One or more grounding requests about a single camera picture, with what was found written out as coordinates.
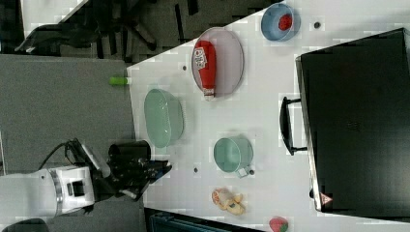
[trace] green bowl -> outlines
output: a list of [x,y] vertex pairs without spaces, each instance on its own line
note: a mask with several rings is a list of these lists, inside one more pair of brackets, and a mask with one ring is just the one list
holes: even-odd
[[144,111],[148,136],[154,146],[164,148],[181,136],[184,129],[182,107],[173,95],[152,89],[145,97]]
[[220,170],[236,172],[240,178],[248,176],[253,159],[252,146],[241,135],[222,138],[215,144],[214,159]]

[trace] white table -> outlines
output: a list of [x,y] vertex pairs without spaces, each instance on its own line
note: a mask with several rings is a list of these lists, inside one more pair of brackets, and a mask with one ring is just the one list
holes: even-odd
[[[238,35],[245,53],[243,83],[228,98],[203,100],[190,71],[195,41],[128,68],[137,138],[149,141],[143,101],[150,84],[159,83],[177,96],[185,114],[184,133],[168,147],[167,155],[153,150],[155,159],[169,159],[174,168],[148,187],[145,207],[264,231],[271,231],[268,222],[274,216],[287,218],[290,232],[410,230],[410,224],[317,213],[308,196],[308,156],[300,153],[291,157],[287,153],[278,124],[282,98],[299,97],[295,68],[298,55],[398,27],[410,28],[410,1],[295,0],[287,4],[302,18],[301,31],[288,42],[264,39],[260,32],[264,11],[225,27]],[[313,28],[316,21],[322,24],[318,30]],[[294,107],[295,146],[304,146],[301,108]],[[238,133],[251,141],[254,151],[255,175],[243,179],[221,172],[213,161],[217,140]],[[244,215],[232,216],[213,204],[211,192],[220,187],[244,194]]]
[[89,0],[20,0],[24,38],[37,27],[67,20]]

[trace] black cable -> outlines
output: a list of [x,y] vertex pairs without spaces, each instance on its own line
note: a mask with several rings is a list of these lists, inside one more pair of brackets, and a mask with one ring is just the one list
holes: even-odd
[[[80,149],[80,147],[78,148],[78,146],[80,146],[80,143],[78,142],[78,139],[73,139],[73,140],[69,140],[65,143],[61,143],[59,144],[57,147],[55,147],[50,154],[48,154],[48,156],[45,158],[45,160],[42,162],[42,164],[39,167],[39,170],[41,170],[43,168],[43,166],[45,165],[45,163],[48,161],[48,159],[50,159],[50,157],[61,147],[64,146],[64,157],[65,159],[72,165],[76,165],[78,163],[82,163],[85,162],[86,160],[84,159],[84,157],[79,153],[79,151],[77,149]],[[73,157],[74,157],[74,162],[72,162],[72,160],[69,158],[69,151],[72,153]]]
[[55,147],[50,154],[48,154],[48,156],[44,159],[44,161],[42,162],[42,164],[39,167],[39,170],[41,170],[43,168],[43,166],[45,165],[45,163],[48,161],[48,159],[50,159],[50,157],[62,146],[66,145],[66,143],[60,143],[57,147]]

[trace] green oval dish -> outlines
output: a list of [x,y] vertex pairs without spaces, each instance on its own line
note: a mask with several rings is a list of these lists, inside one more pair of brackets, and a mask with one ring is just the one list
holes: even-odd
[[154,146],[164,148],[181,136],[184,129],[182,106],[170,93],[152,89],[145,97],[144,112],[148,136]]

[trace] white plate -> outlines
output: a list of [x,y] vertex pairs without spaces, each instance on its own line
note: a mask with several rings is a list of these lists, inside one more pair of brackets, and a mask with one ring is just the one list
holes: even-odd
[[[229,95],[235,91],[244,70],[244,52],[237,36],[222,27],[214,27],[205,31],[198,41],[209,41],[217,53],[217,75],[215,97]],[[202,82],[198,67],[191,56],[193,78],[202,90]]]

